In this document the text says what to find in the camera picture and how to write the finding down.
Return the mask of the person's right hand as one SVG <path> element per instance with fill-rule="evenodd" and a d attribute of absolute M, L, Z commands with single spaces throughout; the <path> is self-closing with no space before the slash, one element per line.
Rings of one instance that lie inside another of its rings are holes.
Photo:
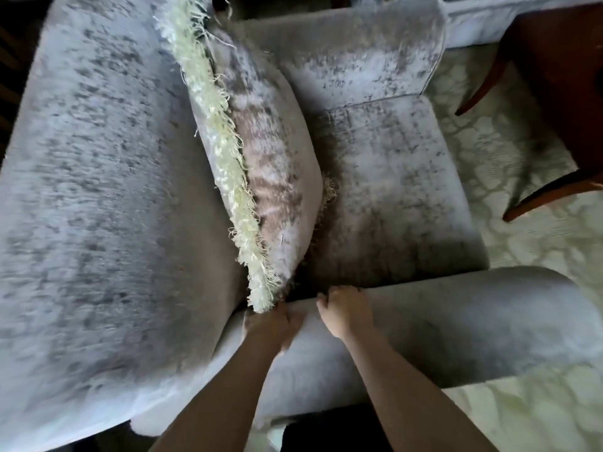
<path fill-rule="evenodd" d="M 373 311 L 361 288 L 332 286 L 318 294 L 317 307 L 328 331 L 344 343 L 374 329 Z"/>

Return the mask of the person's left hand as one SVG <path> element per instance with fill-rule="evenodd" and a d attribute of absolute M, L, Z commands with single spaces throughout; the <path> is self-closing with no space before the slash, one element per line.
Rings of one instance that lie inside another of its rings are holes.
<path fill-rule="evenodd" d="M 277 357 L 277 306 L 287 305 L 284 301 L 263 313 L 246 312 L 242 328 L 242 343 L 250 343 L 263 354 Z"/>

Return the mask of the grey fringed cushion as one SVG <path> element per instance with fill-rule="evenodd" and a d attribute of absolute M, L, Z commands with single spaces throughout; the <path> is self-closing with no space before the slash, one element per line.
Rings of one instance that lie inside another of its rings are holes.
<path fill-rule="evenodd" d="M 212 0 L 166 0 L 158 22 L 248 271 L 248 304 L 269 311 L 291 289 L 332 182 L 290 83 L 240 23 Z"/>

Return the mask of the person's left forearm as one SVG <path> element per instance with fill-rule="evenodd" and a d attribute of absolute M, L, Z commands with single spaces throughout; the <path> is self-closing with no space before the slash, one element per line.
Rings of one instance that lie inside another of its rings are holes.
<path fill-rule="evenodd" d="M 287 334 L 273 326 L 249 331 L 149 452 L 243 452 L 267 373 Z"/>

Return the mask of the person's right forearm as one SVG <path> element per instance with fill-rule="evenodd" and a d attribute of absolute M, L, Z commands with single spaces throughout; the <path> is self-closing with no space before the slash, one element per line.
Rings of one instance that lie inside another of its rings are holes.
<path fill-rule="evenodd" d="M 394 452 L 498 452 L 374 326 L 338 327 Z"/>

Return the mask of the cream patterned carpet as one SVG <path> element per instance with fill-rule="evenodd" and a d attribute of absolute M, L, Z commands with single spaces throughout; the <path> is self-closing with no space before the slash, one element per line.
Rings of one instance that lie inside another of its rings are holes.
<path fill-rule="evenodd" d="M 573 280 L 603 316 L 603 192 L 504 223 L 507 208 L 575 170 L 516 69 L 463 116 L 497 45 L 448 49 L 426 94 L 454 156 L 491 267 L 541 266 Z M 603 452 L 603 357 L 448 391 L 501 452 Z"/>

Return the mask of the brown wooden chair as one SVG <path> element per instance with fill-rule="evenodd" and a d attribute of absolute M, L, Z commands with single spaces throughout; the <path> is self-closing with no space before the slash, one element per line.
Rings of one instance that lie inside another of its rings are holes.
<path fill-rule="evenodd" d="M 484 98 L 510 62 L 577 170 L 510 207 L 504 222 L 561 198 L 603 190 L 603 2 L 518 15 L 483 83 L 455 115 Z"/>

